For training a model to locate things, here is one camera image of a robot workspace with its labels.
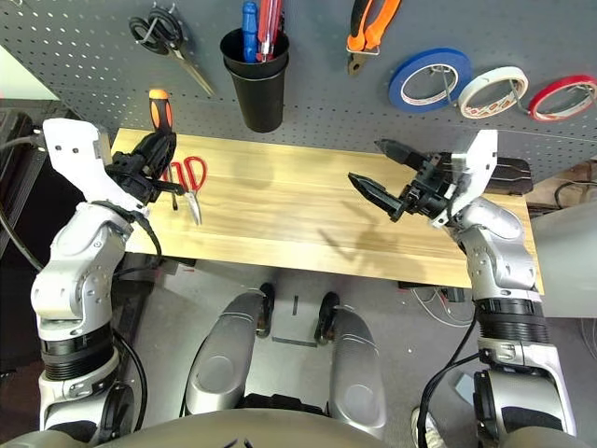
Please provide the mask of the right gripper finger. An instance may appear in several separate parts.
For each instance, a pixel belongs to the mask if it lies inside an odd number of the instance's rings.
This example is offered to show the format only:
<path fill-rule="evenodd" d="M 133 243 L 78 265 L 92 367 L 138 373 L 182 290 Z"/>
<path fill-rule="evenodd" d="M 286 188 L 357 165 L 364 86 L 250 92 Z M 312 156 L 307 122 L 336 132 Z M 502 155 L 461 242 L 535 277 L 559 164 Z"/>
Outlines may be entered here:
<path fill-rule="evenodd" d="M 391 139 L 379 139 L 376 147 L 390 160 L 419 171 L 425 163 L 425 155 L 415 149 Z"/>
<path fill-rule="evenodd" d="M 384 186 L 369 177 L 355 173 L 349 173 L 348 178 L 365 199 L 381 208 L 393 222 L 400 219 L 403 213 L 402 202 Z"/>

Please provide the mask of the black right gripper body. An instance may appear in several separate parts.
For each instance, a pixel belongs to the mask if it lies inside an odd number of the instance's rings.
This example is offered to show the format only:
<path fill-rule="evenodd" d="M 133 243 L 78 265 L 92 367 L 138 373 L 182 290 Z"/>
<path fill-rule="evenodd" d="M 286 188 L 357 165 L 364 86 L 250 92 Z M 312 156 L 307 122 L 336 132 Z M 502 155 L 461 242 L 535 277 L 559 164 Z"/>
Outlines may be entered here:
<path fill-rule="evenodd" d="M 410 153 L 403 161 L 416 174 L 398 197 L 398 217 L 408 213 L 435 219 L 447 209 L 449 199 L 446 194 L 452 187 L 452 178 L 439 162 L 439 156 L 420 153 Z"/>

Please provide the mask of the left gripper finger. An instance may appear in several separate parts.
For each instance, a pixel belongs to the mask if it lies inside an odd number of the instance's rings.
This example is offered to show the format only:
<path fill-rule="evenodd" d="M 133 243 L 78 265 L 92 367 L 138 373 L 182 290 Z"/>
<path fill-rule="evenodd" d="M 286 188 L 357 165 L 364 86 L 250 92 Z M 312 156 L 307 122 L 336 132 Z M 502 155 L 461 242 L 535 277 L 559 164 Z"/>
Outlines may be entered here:
<path fill-rule="evenodd" d="M 174 157 L 176 133 L 153 132 L 146 135 L 134 148 L 140 155 L 145 171 L 164 171 Z"/>
<path fill-rule="evenodd" d="M 167 192 L 175 195 L 184 195 L 187 192 L 182 185 L 168 181 L 152 180 L 151 185 L 159 192 Z"/>

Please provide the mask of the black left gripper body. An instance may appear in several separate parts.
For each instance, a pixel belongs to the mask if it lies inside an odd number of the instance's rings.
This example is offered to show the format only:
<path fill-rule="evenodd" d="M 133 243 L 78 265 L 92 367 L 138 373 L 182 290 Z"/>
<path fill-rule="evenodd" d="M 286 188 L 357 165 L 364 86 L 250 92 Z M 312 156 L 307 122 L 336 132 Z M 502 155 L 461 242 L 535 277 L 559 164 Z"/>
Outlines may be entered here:
<path fill-rule="evenodd" d="M 160 176 L 149 167 L 143 155 L 116 153 L 105 170 L 119 187 L 143 205 L 154 203 L 160 196 L 156 184 Z"/>

